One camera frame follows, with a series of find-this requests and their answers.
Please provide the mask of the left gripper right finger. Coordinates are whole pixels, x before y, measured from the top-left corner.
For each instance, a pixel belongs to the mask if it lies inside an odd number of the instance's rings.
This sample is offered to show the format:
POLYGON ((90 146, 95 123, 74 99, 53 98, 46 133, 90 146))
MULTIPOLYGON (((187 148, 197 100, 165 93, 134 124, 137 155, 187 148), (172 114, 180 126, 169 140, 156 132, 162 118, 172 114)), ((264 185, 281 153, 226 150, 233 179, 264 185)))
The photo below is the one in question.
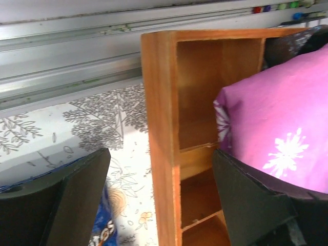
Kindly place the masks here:
POLYGON ((282 181, 219 149, 213 172, 231 245, 327 245, 327 194, 282 181))

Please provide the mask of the blue Doritos chip bag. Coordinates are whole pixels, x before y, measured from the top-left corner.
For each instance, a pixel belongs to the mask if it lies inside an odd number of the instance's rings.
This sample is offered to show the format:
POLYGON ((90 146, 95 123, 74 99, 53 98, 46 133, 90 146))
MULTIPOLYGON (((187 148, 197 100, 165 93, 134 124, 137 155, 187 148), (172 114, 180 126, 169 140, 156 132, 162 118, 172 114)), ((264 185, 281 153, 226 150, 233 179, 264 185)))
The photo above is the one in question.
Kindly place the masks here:
POLYGON ((1 245, 116 245, 107 198, 73 176, 1 187, 1 245))

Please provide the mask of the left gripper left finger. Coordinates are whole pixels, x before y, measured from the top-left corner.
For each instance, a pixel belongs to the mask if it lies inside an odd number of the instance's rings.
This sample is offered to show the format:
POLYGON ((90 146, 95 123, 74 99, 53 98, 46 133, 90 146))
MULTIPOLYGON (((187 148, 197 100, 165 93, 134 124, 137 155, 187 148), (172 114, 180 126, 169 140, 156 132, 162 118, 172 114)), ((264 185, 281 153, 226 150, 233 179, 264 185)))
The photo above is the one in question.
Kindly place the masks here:
POLYGON ((110 158, 102 148, 1 188, 1 245, 88 245, 110 158))

